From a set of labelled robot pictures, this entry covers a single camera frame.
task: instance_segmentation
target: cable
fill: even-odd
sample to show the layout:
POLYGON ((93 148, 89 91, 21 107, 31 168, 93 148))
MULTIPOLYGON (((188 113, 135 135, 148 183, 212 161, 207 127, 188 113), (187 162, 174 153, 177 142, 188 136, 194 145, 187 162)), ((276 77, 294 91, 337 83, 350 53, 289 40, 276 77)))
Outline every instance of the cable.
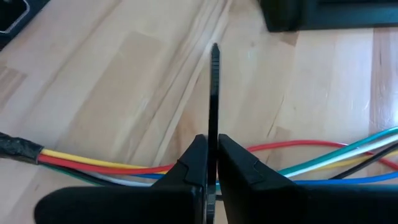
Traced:
POLYGON ((156 172, 162 172, 172 168, 172 165, 154 167, 154 168, 144 168, 144 169, 113 169, 109 167, 93 166, 88 164, 82 164, 79 162, 68 161, 65 159, 59 159, 51 156, 46 156, 43 154, 39 155, 40 162, 46 162, 53 165, 58 165, 62 167, 68 167, 76 170, 99 172, 102 174, 119 174, 119 175, 129 175, 129 174, 151 174, 156 172))
POLYGON ((107 162, 107 161, 101 161, 101 160, 97 160, 97 159, 90 159, 90 158, 71 155, 71 154, 67 154, 67 153, 63 153, 63 152, 57 152, 57 151, 53 151, 50 149, 43 149, 41 154, 46 155, 46 156, 56 157, 59 159, 65 159, 65 160, 69 160, 69 161, 90 164, 90 165, 94 165, 94 166, 112 167, 112 168, 120 168, 120 169, 148 168, 148 167, 143 167, 143 166, 135 166, 135 165, 128 165, 128 164, 120 164, 117 162, 107 162))
MULTIPOLYGON (((396 131, 398 129, 398 127, 392 128, 392 129, 393 129, 393 131, 396 131)), ((328 165, 328 164, 331 164, 331 163, 334 163, 337 161, 341 161, 343 159, 347 159, 347 158, 356 156, 358 154, 362 154, 364 152, 368 152, 373 149, 377 149, 379 147, 383 147, 385 145, 388 145, 390 143, 398 141, 398 134, 393 135, 388 138, 385 138, 383 140, 377 141, 375 143, 368 144, 366 146, 363 146, 363 147, 357 149, 358 146, 362 146, 363 144, 369 143, 369 142, 377 139, 379 136, 385 135, 385 133, 392 132, 391 131, 392 129, 389 129, 387 131, 382 131, 381 133, 374 134, 371 137, 360 140, 358 142, 350 144, 349 146, 345 146, 339 150, 333 151, 324 156, 320 156, 316 159, 312 159, 308 162, 304 162, 302 164, 283 169, 279 173, 286 177, 293 177, 295 175, 303 174, 310 170, 314 170, 319 167, 322 167, 322 166, 325 166, 325 165, 328 165)))
POLYGON ((384 149, 380 152, 378 152, 377 154, 373 155, 372 157, 370 157, 369 159, 366 159, 364 162, 330 178, 330 179, 343 179, 351 174, 356 173, 357 171, 367 167, 368 165, 377 162, 380 158, 383 158, 385 155, 389 154, 392 151, 395 151, 398 147, 398 144, 393 144, 392 146, 389 146, 387 149, 384 149))
POLYGON ((284 141, 284 142, 273 142, 268 144, 261 144, 258 146, 250 146, 248 147, 249 152, 256 152, 261 150, 268 149, 277 149, 281 147, 289 147, 289 146, 330 146, 330 147, 345 147, 346 144, 331 142, 331 141, 322 141, 322 140, 293 140, 293 141, 284 141))
MULTIPOLYGON (((346 144, 342 143, 337 143, 337 142, 330 142, 330 141, 319 141, 319 140, 293 140, 293 141, 285 141, 285 142, 274 142, 274 143, 269 143, 269 144, 261 144, 258 146, 251 146, 248 147, 248 151, 250 152, 256 152, 260 150, 270 150, 270 149, 277 149, 281 147, 289 147, 289 146, 330 146, 330 147, 345 147, 347 146, 346 144)), ((79 163, 84 163, 84 164, 90 164, 94 166, 104 166, 104 167, 113 167, 113 168, 121 168, 121 169, 142 169, 142 168, 148 168, 148 167, 142 167, 142 166, 134 166, 134 165, 127 165, 127 164, 120 164, 120 163, 115 163, 115 162, 107 162, 107 161, 100 161, 97 159, 90 159, 86 157, 81 157, 81 156, 75 156, 63 152, 57 152, 53 151, 50 149, 43 149, 41 154, 46 155, 46 156, 51 156, 51 157, 56 157, 59 159, 65 159, 69 161, 75 161, 79 163)), ((356 162, 361 162, 367 159, 367 157, 362 158, 356 162)), ((384 159, 381 160, 382 163, 386 164, 387 166, 392 166, 391 162, 385 161, 384 159)))
POLYGON ((105 180, 108 182, 112 182, 112 183, 124 185, 124 186, 130 186, 130 187, 150 187, 150 186, 152 186, 152 183, 142 183, 142 182, 136 182, 136 181, 132 181, 132 180, 124 180, 124 179, 119 179, 119 178, 99 174, 96 172, 84 172, 84 173, 86 173, 90 176, 96 177, 98 179, 101 179, 101 180, 105 180))
MULTIPOLYGON (((344 167, 344 166, 350 166, 352 164, 357 164, 360 162, 365 161, 366 159, 369 159, 371 157, 371 155, 374 155, 373 152, 365 152, 365 154, 370 155, 370 156, 361 156, 355 159, 346 159, 344 161, 339 161, 339 162, 334 162, 332 164, 323 166, 323 167, 319 167, 314 171, 319 171, 319 170, 325 170, 325 169, 334 169, 337 167, 344 167)), ((388 155, 386 155, 386 157, 391 157, 391 156, 396 156, 398 155, 398 151, 396 152, 392 152, 388 155)), ((398 165, 395 164, 394 162, 389 161, 388 159, 380 159, 380 162, 383 163, 386 166, 389 166, 390 168, 394 169, 394 170, 398 170, 398 165)))
POLYGON ((303 185, 326 185, 326 184, 368 184, 375 183, 385 180, 391 180, 398 178, 398 172, 392 172, 390 174, 377 175, 374 177, 362 177, 353 179, 340 179, 340 180, 298 180, 296 184, 303 185))
POLYGON ((104 180, 98 179, 96 177, 93 177, 92 175, 88 175, 83 172, 77 171, 75 169, 55 166, 55 165, 46 164, 46 163, 42 163, 42 165, 48 169, 52 169, 54 171, 69 175, 70 177, 74 177, 76 179, 82 180, 89 184, 99 185, 99 186, 121 186, 120 184, 115 184, 115 183, 112 183, 109 181, 104 181, 104 180))

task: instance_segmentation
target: black electrical tape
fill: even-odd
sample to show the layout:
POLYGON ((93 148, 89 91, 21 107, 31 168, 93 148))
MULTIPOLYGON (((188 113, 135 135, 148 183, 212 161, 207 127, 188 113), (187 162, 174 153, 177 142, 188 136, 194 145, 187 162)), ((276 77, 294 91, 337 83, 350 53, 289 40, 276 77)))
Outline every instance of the black electrical tape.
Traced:
POLYGON ((22 138, 0 133, 0 157, 37 165, 37 157, 44 147, 22 138))

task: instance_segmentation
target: green wire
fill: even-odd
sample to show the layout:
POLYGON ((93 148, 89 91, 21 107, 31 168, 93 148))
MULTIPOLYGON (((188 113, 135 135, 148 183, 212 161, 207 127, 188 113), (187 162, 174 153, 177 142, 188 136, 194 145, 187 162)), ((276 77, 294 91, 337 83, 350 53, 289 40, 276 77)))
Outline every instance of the green wire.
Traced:
POLYGON ((45 165, 45 164, 42 164, 42 166, 44 166, 44 167, 46 167, 46 168, 48 168, 48 169, 50 169, 50 170, 54 170, 54 171, 56 171, 56 172, 60 172, 60 173, 62 173, 62 174, 66 174, 66 175, 68 175, 68 176, 70 176, 70 177, 74 177, 74 178, 76 178, 76 179, 82 180, 82 181, 84 181, 84 182, 86 182, 86 183, 93 184, 93 185, 95 185, 95 186, 101 186, 100 184, 97 184, 97 183, 92 182, 92 181, 90 181, 90 180, 84 179, 84 178, 79 177, 79 176, 77 176, 77 175, 71 174, 71 173, 69 173, 69 172, 67 172, 67 171, 65 171, 65 170, 58 169, 58 168, 56 168, 56 167, 48 166, 48 165, 45 165))
POLYGON ((282 175, 288 175, 288 174, 297 172, 297 171, 302 170, 302 169, 307 169, 307 168, 309 168, 311 166, 315 166, 315 165, 317 165, 317 164, 319 164, 321 162, 325 162, 325 161, 327 161, 329 159, 332 159, 334 157, 337 157, 337 156, 340 156, 340 155, 345 154, 347 152, 350 152, 352 150, 355 150, 358 147, 360 147, 360 146, 362 146, 364 144, 367 144, 367 143, 369 143, 371 141, 374 141, 374 140, 376 140, 376 139, 378 139, 380 137, 384 137, 384 136, 389 135, 389 134, 395 134, 397 132, 398 132, 398 127, 394 127, 394 128, 387 129, 385 131, 381 131, 379 133, 373 134, 372 136, 370 136, 370 137, 368 137, 366 139, 362 139, 360 141, 357 141, 355 143, 350 144, 349 146, 342 147, 339 150, 336 150, 336 151, 333 151, 333 152, 331 152, 329 154, 320 156, 320 157, 318 157, 316 159, 312 159, 312 160, 310 160, 308 162, 304 162, 304 163, 296 165, 296 166, 292 166, 292 167, 289 167, 289 168, 286 168, 286 169, 282 169, 281 171, 279 171, 279 173, 282 174, 282 175))

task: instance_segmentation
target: yellow wire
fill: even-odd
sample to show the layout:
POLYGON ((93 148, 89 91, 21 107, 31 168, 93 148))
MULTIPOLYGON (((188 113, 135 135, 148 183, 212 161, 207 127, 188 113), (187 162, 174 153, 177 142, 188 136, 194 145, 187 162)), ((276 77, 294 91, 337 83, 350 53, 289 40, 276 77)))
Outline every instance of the yellow wire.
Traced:
POLYGON ((84 164, 90 164, 94 166, 101 166, 101 167, 111 167, 111 168, 118 168, 118 169, 141 169, 141 168, 148 168, 143 166, 135 166, 135 165, 128 165, 128 164, 120 164, 117 162, 107 162, 101 161, 97 159, 90 159, 86 157, 71 155, 63 152, 53 151, 51 149, 43 149, 41 154, 46 156, 52 156, 59 159, 66 159, 69 161, 80 162, 84 164))
MULTIPOLYGON (((110 168, 118 168, 118 169, 141 169, 141 168, 148 168, 148 167, 144 167, 144 166, 135 166, 135 165, 128 165, 128 164, 120 164, 117 162, 107 162, 107 161, 101 161, 101 160, 97 160, 97 159, 90 159, 90 158, 86 158, 86 157, 81 157, 81 156, 76 156, 76 155, 71 155, 71 154, 67 154, 67 153, 63 153, 63 152, 57 152, 57 151, 53 151, 51 149, 43 149, 41 154, 46 155, 46 156, 52 156, 52 157, 56 157, 59 159, 66 159, 69 161, 75 161, 75 162, 80 162, 80 163, 84 163, 84 164, 90 164, 90 165, 94 165, 94 166, 102 166, 102 167, 110 167, 110 168)), ((388 155, 386 155, 386 157, 391 157, 391 156, 396 156, 398 155, 398 151, 392 152, 388 155)), ((355 159, 347 159, 344 161, 340 161, 340 162, 335 162, 333 164, 327 165, 327 166, 323 166, 321 168, 318 168, 316 170, 325 170, 325 169, 333 169, 333 168, 337 168, 337 167, 344 167, 344 166, 349 166, 352 164, 358 164, 360 162, 365 161, 366 159, 369 159, 371 156, 361 156, 355 159)))

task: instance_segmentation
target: black wire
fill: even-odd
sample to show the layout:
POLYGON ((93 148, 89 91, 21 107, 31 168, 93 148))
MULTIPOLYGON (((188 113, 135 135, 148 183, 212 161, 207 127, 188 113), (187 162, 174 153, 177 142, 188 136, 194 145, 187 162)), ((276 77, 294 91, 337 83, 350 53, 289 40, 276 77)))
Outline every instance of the black wire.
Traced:
POLYGON ((372 164, 373 162, 377 162, 379 159, 383 158, 384 156, 386 156, 387 154, 389 154, 392 151, 395 151, 398 148, 398 143, 397 144, 393 144, 392 146, 389 146, 387 149, 383 149, 382 151, 378 152, 377 154, 373 155, 372 157, 370 157, 369 159, 366 159, 365 161, 363 161, 362 163, 330 178, 330 180, 332 179, 343 179, 351 174, 354 174, 357 171, 360 171, 361 169, 367 167, 368 165, 372 164))
POLYGON ((87 181, 87 182, 89 182, 91 184, 96 184, 96 185, 100 185, 100 186, 107 186, 107 187, 108 186, 123 186, 123 185, 120 185, 120 184, 115 184, 115 183, 109 182, 107 180, 101 180, 99 178, 90 176, 88 174, 85 174, 85 173, 80 172, 80 171, 75 170, 75 169, 62 167, 62 166, 56 166, 56 165, 49 164, 49 163, 46 163, 46 162, 41 162, 40 165, 43 165, 45 167, 48 167, 50 169, 53 169, 53 170, 56 170, 56 171, 59 171, 59 172, 66 173, 66 174, 68 174, 68 175, 70 175, 72 177, 75 177, 77 179, 82 179, 82 180, 87 181))

